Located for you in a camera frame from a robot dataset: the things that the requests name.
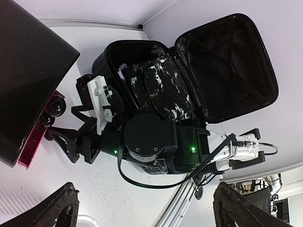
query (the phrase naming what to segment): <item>green light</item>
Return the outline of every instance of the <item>green light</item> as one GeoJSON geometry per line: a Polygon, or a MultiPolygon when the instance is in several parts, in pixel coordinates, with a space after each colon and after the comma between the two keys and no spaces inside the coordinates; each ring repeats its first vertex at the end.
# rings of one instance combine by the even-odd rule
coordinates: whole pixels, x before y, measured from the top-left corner
{"type": "Polygon", "coordinates": [[[192,148],[191,148],[191,153],[193,153],[193,154],[196,153],[196,148],[195,148],[195,147],[192,147],[192,148]]]}

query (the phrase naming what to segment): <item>black knob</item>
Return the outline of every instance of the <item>black knob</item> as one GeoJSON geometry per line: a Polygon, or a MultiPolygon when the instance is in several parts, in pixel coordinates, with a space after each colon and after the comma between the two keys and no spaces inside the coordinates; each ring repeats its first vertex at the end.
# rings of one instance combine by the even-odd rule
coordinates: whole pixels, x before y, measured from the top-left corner
{"type": "Polygon", "coordinates": [[[65,100],[58,95],[52,96],[45,107],[45,111],[52,117],[60,117],[65,112],[65,110],[65,100]]]}
{"type": "Polygon", "coordinates": [[[39,118],[39,122],[46,128],[49,128],[55,122],[55,118],[50,116],[48,113],[43,112],[39,118]]]}

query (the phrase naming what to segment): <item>white table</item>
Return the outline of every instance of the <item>white table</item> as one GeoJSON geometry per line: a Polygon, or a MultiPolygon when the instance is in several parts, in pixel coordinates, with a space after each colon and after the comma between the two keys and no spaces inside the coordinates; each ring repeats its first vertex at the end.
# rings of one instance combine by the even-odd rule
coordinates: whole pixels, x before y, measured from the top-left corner
{"type": "MultiPolygon", "coordinates": [[[[80,52],[79,59],[58,87],[58,91],[65,95],[67,111],[54,124],[57,127],[78,129],[82,122],[71,114],[71,107],[81,104],[75,87],[76,79],[91,72],[93,61],[109,43],[147,37],[143,31],[136,30],[73,23],[60,24],[59,27],[57,24],[48,25],[80,52]]],[[[127,162],[122,163],[122,169],[129,177],[142,183],[170,184],[184,178],[181,175],[148,175],[127,162]]],[[[92,165],[85,163],[83,157],[73,164],[54,141],[46,140],[42,141],[28,170],[19,165],[10,168],[0,163],[0,172],[0,214],[20,214],[37,205],[66,182],[72,182],[80,191],[79,214],[89,215],[106,227],[153,226],[178,189],[151,190],[133,186],[120,176],[116,157],[105,153],[100,153],[92,165]]],[[[208,197],[213,194],[217,183],[207,189],[208,197]]],[[[207,201],[201,201],[202,207],[207,204],[212,209],[212,197],[207,201]]]]}

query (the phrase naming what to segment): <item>open suitcase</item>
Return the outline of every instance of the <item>open suitcase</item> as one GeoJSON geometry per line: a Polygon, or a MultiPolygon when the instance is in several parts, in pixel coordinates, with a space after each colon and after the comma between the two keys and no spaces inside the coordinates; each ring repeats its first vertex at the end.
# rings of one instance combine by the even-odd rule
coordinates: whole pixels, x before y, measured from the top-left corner
{"type": "MultiPolygon", "coordinates": [[[[278,97],[277,80],[261,36],[253,21],[243,14],[190,30],[176,40],[173,48],[157,41],[113,42],[95,60],[92,72],[104,76],[120,93],[133,117],[138,104],[117,73],[119,66],[131,67],[165,54],[173,59],[194,106],[195,116],[186,124],[203,127],[206,122],[220,123],[264,108],[278,97]]],[[[146,91],[146,82],[150,83],[141,85],[148,99],[151,94],[146,91]]]]}

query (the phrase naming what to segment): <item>suitcase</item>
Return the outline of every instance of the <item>suitcase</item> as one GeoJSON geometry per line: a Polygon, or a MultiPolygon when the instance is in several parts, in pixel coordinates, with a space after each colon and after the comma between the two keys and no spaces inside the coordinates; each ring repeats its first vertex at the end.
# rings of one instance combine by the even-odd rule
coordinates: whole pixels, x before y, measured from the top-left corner
{"type": "Polygon", "coordinates": [[[169,54],[186,84],[195,124],[220,123],[264,108],[278,97],[268,53],[253,21],[233,14],[182,34],[173,48],[157,41],[120,40],[109,44],[92,65],[104,76],[127,108],[138,114],[131,89],[117,73],[129,66],[169,54]]]}

